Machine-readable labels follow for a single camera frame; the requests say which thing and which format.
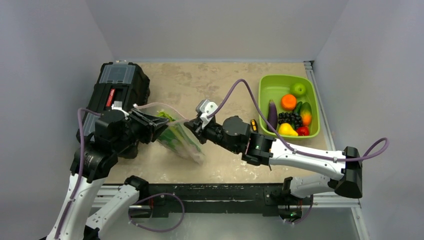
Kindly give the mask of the green toy bok choy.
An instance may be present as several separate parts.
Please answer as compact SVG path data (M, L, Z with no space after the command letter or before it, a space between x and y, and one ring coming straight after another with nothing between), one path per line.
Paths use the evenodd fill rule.
M175 124L168 125L166 130L157 138L157 141L165 148L171 150L175 154L184 158L182 152L189 146L193 146L202 151L198 143L194 142L194 139L189 132L187 132L182 120L183 117L179 112L165 111L164 109L157 112L158 117L167 118L169 123L176 122Z

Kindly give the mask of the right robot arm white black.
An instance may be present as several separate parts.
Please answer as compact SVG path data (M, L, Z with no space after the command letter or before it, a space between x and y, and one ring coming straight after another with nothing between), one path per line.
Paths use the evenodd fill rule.
M355 147L343 151L325 151L290 143L285 146L279 139L256 133L250 124L237 115L223 124L212 119L204 125L200 118L184 123L201 144L207 141L234 153L254 166L289 166L314 172L308 177L287 177L280 196L288 204L310 195L326 192L360 199L363 196L362 163Z

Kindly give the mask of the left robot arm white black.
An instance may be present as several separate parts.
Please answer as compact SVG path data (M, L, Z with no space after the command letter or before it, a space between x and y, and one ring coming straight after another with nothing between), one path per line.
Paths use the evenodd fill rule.
M136 157L136 144L154 142L168 122L167 118L144 114L137 109L129 113L113 109L100 114L92 133L94 140L80 138L81 147L74 154L64 203L46 239L99 240L131 204L146 203L148 182L131 176L109 202L90 214L98 191L117 164L119 155L130 152Z

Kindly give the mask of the clear zip top bag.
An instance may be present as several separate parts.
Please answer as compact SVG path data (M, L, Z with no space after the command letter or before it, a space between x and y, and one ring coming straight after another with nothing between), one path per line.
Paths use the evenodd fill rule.
M206 156L200 143L184 126L188 119L174 107L161 102L151 102L145 105L134 104L133 107L142 113L169 120L166 130L156 139L163 147L181 158L191 160L199 165L204 163Z

